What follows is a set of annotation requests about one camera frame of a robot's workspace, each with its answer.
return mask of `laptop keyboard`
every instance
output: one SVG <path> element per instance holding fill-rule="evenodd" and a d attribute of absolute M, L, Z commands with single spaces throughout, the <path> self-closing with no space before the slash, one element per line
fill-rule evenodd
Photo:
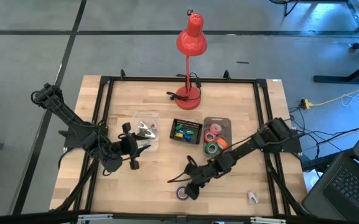
<path fill-rule="evenodd" d="M 359 177 L 345 168 L 341 168 L 330 184 L 359 208 Z"/>

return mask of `lamp shade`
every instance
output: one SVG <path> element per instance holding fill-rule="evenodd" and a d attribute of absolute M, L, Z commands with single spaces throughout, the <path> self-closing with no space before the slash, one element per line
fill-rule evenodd
<path fill-rule="evenodd" d="M 189 16 L 186 30 L 177 38 L 177 48 L 188 56 L 199 56 L 207 49 L 207 40 L 202 31 L 204 19 L 202 15 L 193 13 Z"/>

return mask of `tape roll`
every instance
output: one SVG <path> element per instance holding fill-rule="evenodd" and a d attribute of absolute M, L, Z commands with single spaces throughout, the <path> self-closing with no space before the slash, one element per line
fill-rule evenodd
<path fill-rule="evenodd" d="M 225 150 L 229 145 L 222 138 L 218 138 L 215 142 L 221 150 Z"/>
<path fill-rule="evenodd" d="M 211 131 L 206 131 L 204 134 L 204 141 L 206 143 L 215 142 L 216 138 L 217 137 Z"/>
<path fill-rule="evenodd" d="M 214 134 L 214 135 L 219 135 L 222 132 L 222 126 L 220 126 L 217 123 L 212 123 L 210 125 L 210 131 Z"/>
<path fill-rule="evenodd" d="M 218 154 L 219 150 L 218 150 L 218 145 L 215 144 L 214 142 L 210 142 L 205 146 L 204 149 L 205 153 L 207 153 L 208 155 L 214 155 L 214 154 Z"/>
<path fill-rule="evenodd" d="M 185 187 L 181 186 L 177 189 L 177 198 L 179 200 L 186 200 L 187 198 L 189 198 L 189 195 L 187 195 L 185 193 Z"/>

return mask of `orange tape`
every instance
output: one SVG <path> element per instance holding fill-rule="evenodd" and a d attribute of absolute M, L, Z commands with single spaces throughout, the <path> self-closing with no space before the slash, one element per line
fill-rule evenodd
<path fill-rule="evenodd" d="M 223 140 L 222 138 L 218 138 L 218 140 L 215 143 L 218 145 L 218 147 L 221 150 L 225 150 L 228 147 L 228 143 L 226 143 L 226 141 Z"/>

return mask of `wooden tabletop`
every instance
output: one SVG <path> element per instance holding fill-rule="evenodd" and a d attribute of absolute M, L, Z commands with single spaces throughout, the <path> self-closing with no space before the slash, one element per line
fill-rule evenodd
<path fill-rule="evenodd" d="M 100 76 L 84 76 L 75 112 L 85 121 L 91 121 L 98 92 Z M 197 200 L 180 201 L 175 195 L 184 183 L 168 184 L 183 172 L 191 155 L 197 164 L 206 164 L 202 146 L 178 142 L 169 138 L 174 118 L 203 123 L 207 116 L 231 119 L 232 142 L 255 133 L 258 129 L 252 84 L 203 83 L 202 100 L 194 110 L 182 110 L 169 99 L 166 91 L 176 91 L 179 82 L 114 82 L 108 126 L 108 136 L 117 141 L 121 125 L 133 122 L 136 112 L 153 111 L 160 116 L 159 147 L 155 152 L 144 152 L 138 158 L 140 169 L 131 170 L 124 164 L 110 176 L 102 176 L 98 169 L 92 212 L 160 213 L 188 215 L 272 215 L 268 181 L 263 154 L 254 151 L 237 162 L 227 175 L 212 179 L 200 190 Z M 286 97 L 280 80 L 268 80 L 268 91 L 274 117 L 289 117 Z M 266 121 L 262 89 L 259 90 Z M 84 151 L 77 149 L 67 154 L 60 166 L 50 208 L 58 207 L 78 182 Z M 298 202 L 306 196 L 301 163 L 294 155 L 281 153 L 286 185 Z M 247 192 L 253 191 L 259 203 L 250 205 Z M 82 207 L 85 206 L 85 187 Z M 276 186 L 279 210 L 282 212 L 280 190 Z"/>

